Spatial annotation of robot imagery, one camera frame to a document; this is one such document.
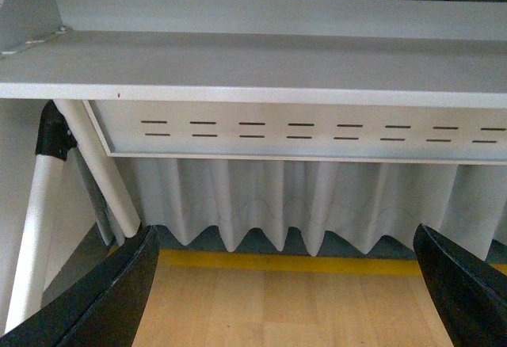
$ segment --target desk leg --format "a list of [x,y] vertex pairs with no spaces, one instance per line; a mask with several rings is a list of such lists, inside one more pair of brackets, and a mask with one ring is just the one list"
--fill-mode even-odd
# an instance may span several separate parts
[[98,138],[85,106],[79,100],[55,100],[56,107],[65,116],[86,165],[104,195],[125,236],[131,238],[139,229],[140,220],[132,199],[118,172]]

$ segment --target metal panel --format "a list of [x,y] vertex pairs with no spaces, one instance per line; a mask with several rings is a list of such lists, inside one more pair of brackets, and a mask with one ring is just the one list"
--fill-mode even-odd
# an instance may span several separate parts
[[507,163],[507,109],[90,104],[113,156]]

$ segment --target black plastic joint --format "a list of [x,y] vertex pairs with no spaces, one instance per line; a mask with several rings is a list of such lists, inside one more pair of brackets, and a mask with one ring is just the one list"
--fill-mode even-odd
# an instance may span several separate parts
[[56,108],[53,100],[48,101],[40,115],[35,154],[51,155],[66,161],[69,150],[77,145],[65,117]]

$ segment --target ventilation slot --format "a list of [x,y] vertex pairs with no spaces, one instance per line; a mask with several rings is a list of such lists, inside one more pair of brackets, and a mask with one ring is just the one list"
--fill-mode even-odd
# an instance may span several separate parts
[[240,125],[266,125],[266,123],[239,123]]
[[387,129],[410,129],[411,125],[386,125]]
[[141,120],[141,124],[167,124],[164,120]]
[[481,128],[481,131],[505,132],[505,131],[507,131],[507,128]]

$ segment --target wooden floor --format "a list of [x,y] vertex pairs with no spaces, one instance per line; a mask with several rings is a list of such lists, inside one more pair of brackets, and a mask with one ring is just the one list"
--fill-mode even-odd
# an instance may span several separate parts
[[135,347],[449,346],[420,276],[159,262]]

